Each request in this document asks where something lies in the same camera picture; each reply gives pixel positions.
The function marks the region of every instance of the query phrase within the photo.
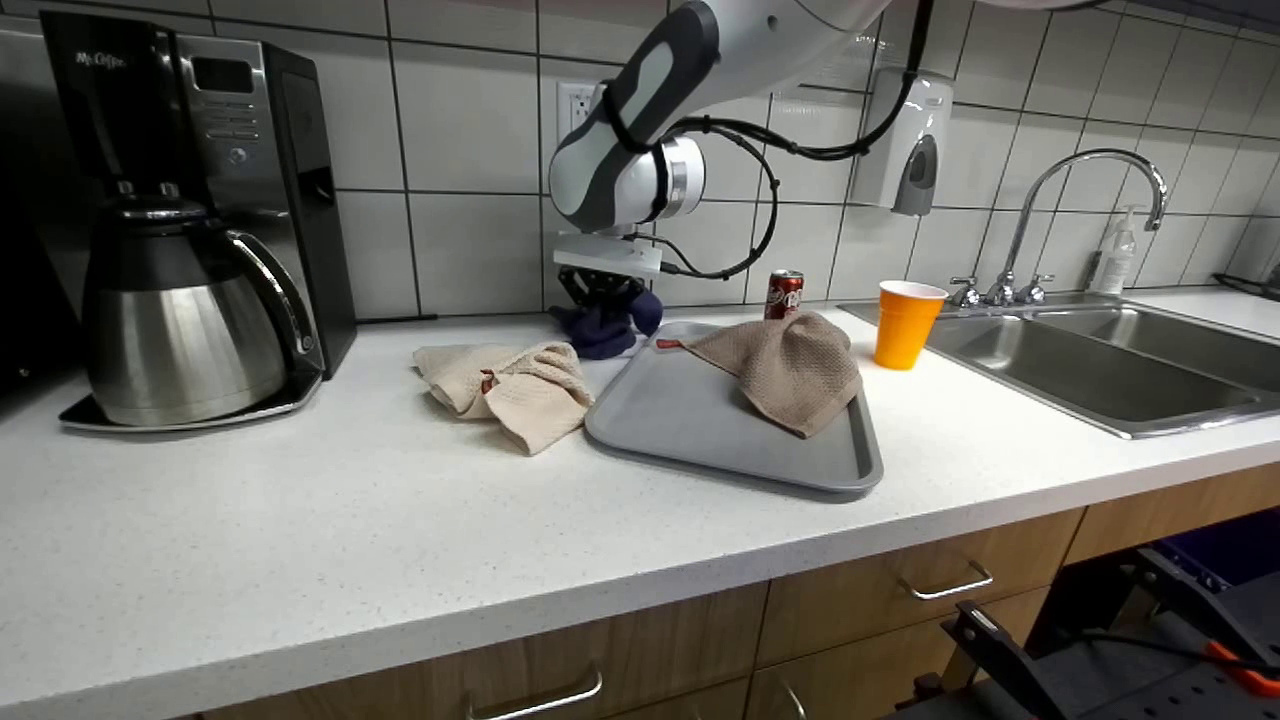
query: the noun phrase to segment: sink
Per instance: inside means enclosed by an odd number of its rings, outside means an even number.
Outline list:
[[[1149,351],[1280,394],[1280,348],[1223,327],[1120,305],[1113,313],[1039,316],[1037,322]]]
[[[973,313],[939,316],[930,348],[1009,389],[1039,394],[1115,436],[1165,436],[1211,428],[1280,408],[1249,373],[1277,361],[1245,361],[1211,341],[1189,344],[1195,322],[1165,316],[1082,313]]]

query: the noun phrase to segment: beige towel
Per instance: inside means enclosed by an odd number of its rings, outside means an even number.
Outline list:
[[[427,348],[412,355],[427,394],[460,421],[496,421],[523,450],[544,450],[584,425],[592,390],[567,344]]]
[[[798,436],[823,430],[861,390],[847,336],[814,313],[734,322],[688,351],[735,377],[749,404]]]

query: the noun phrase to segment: paper cup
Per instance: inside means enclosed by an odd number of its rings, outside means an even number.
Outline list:
[[[948,290],[912,278],[880,285],[880,333],[878,333],[878,364],[883,367],[918,367],[920,348],[938,316],[945,313]]]

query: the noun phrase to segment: drawer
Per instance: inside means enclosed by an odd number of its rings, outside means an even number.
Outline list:
[[[761,661],[783,661],[1002,600],[1058,574],[1082,512],[854,558],[770,588]]]
[[[986,604],[1017,639],[1027,639],[1048,588]],[[912,700],[912,681],[945,671],[955,645],[930,618],[832,652],[770,662],[753,681],[749,720],[872,720]]]
[[[742,720],[749,707],[749,681],[721,685],[697,697],[654,703],[616,720]]]
[[[1265,506],[1280,506],[1280,463],[1097,503],[1082,520],[1069,565]]]
[[[761,610],[763,584],[270,697],[207,720],[466,720],[467,707],[489,714],[563,697],[579,700],[544,713],[547,720],[602,720],[746,681]]]

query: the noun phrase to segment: white countertop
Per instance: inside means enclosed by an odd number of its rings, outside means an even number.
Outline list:
[[[1229,290],[1155,306],[1280,336]],[[839,316],[861,355],[872,322]],[[176,714],[742,588],[973,529],[1280,458],[1280,415],[1115,438],[939,355],[865,361],[883,478],[820,503],[713,473],[541,456],[445,421],[423,344],[531,344],[544,320],[359,327],[289,421],[69,436],[56,389],[0,425],[0,714]]]

